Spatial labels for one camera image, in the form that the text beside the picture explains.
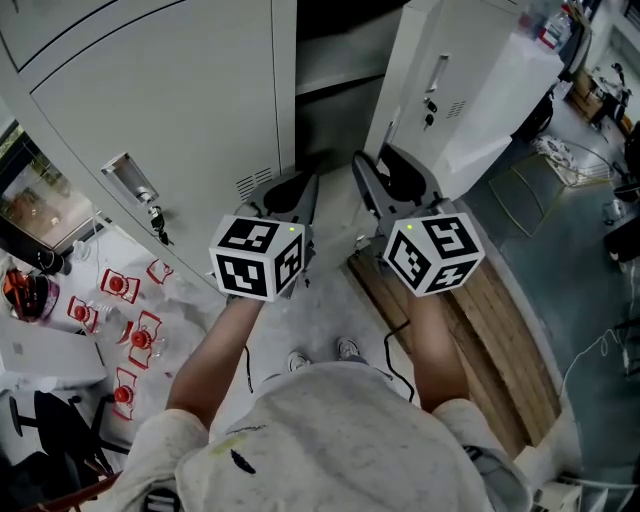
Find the black cable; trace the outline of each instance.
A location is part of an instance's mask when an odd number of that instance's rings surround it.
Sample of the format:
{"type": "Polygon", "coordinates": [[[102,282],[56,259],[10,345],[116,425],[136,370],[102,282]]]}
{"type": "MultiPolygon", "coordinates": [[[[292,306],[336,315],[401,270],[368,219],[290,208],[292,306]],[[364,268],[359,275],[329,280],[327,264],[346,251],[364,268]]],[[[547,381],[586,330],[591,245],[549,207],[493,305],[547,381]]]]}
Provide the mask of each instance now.
{"type": "Polygon", "coordinates": [[[253,386],[251,384],[251,353],[249,352],[249,347],[244,346],[244,350],[247,353],[247,386],[249,386],[249,391],[253,395],[253,386]]]}
{"type": "Polygon", "coordinates": [[[411,321],[407,320],[400,327],[396,327],[395,329],[390,331],[389,334],[387,334],[384,337],[384,353],[385,353],[385,356],[387,358],[387,366],[389,367],[389,371],[391,373],[393,373],[396,377],[398,377],[402,382],[404,382],[407,385],[407,387],[409,388],[409,402],[413,402],[413,396],[416,394],[416,390],[413,389],[413,386],[409,383],[409,381],[407,379],[405,379],[402,375],[400,375],[398,372],[396,372],[393,369],[393,366],[391,366],[391,354],[389,353],[389,338],[391,338],[391,336],[393,336],[394,334],[397,334],[398,332],[400,332],[402,329],[404,329],[410,323],[411,323],[411,321]]]}

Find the wooden pallet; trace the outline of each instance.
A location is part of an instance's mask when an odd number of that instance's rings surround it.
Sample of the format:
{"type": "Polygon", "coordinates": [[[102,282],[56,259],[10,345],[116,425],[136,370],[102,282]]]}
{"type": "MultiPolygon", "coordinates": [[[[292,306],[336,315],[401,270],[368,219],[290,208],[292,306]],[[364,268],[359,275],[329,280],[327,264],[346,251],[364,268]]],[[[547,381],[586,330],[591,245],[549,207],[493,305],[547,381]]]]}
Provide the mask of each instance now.
{"type": "MultiPolygon", "coordinates": [[[[348,267],[390,329],[407,321],[406,292],[395,276],[382,277],[366,252],[352,256],[348,267]]],[[[465,286],[440,296],[472,400],[509,455],[537,446],[560,414],[560,404],[535,342],[495,270],[484,261],[465,286]]],[[[411,356],[409,328],[396,338],[411,356]]]]}

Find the shirt sleeve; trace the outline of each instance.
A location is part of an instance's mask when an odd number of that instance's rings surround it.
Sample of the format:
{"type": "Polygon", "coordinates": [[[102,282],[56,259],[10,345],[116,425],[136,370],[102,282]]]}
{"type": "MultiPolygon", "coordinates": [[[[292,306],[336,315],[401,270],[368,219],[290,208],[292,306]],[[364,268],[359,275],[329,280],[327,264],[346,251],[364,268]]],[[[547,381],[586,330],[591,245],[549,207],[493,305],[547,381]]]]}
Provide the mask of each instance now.
{"type": "Polygon", "coordinates": [[[511,461],[478,407],[469,400],[450,400],[433,411],[462,445],[484,480],[496,511],[529,511],[531,489],[511,461]]]}
{"type": "Polygon", "coordinates": [[[175,490],[180,460],[207,446],[209,433],[193,414],[170,409],[142,424],[124,471],[105,495],[114,511],[139,511],[144,497],[157,487],[175,490]]]}

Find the white t-shirt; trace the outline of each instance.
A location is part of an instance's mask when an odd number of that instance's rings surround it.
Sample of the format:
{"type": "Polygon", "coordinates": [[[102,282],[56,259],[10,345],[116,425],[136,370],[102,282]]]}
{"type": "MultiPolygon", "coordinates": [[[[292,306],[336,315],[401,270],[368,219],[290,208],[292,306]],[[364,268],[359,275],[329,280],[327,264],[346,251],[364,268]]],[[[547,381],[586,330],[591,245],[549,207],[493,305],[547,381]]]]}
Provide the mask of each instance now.
{"type": "Polygon", "coordinates": [[[108,510],[140,511],[154,489],[187,512],[528,511],[531,495],[478,408],[427,414],[360,363],[323,363],[263,384],[253,409],[209,444],[193,415],[145,422],[108,510]]]}

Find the person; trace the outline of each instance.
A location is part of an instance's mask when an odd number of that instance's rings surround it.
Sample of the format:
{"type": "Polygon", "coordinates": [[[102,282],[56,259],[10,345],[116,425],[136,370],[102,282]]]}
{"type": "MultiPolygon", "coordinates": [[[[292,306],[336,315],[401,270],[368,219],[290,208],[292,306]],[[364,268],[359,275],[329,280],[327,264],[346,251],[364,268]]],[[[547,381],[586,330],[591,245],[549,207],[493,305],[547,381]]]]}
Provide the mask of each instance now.
{"type": "Polygon", "coordinates": [[[251,411],[209,428],[262,309],[232,301],[139,429],[108,510],[525,511],[531,493],[469,401],[437,296],[408,293],[421,408],[338,340],[340,361],[289,357],[251,411]]]}

